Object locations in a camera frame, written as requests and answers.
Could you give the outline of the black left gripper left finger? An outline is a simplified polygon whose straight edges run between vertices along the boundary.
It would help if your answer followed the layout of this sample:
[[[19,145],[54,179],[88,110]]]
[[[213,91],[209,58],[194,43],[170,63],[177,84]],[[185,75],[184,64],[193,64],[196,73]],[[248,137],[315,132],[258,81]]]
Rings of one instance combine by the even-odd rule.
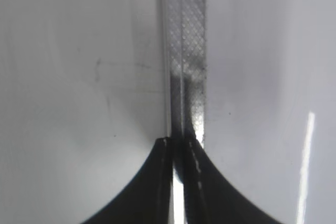
[[[158,138],[132,180],[85,223],[168,223],[172,176],[172,140]]]

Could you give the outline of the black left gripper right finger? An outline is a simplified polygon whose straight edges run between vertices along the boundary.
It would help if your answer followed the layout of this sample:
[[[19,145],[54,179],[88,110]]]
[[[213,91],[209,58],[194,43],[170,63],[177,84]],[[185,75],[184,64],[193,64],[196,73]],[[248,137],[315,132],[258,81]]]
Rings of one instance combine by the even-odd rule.
[[[226,180],[196,139],[183,140],[182,157],[188,223],[277,223]]]

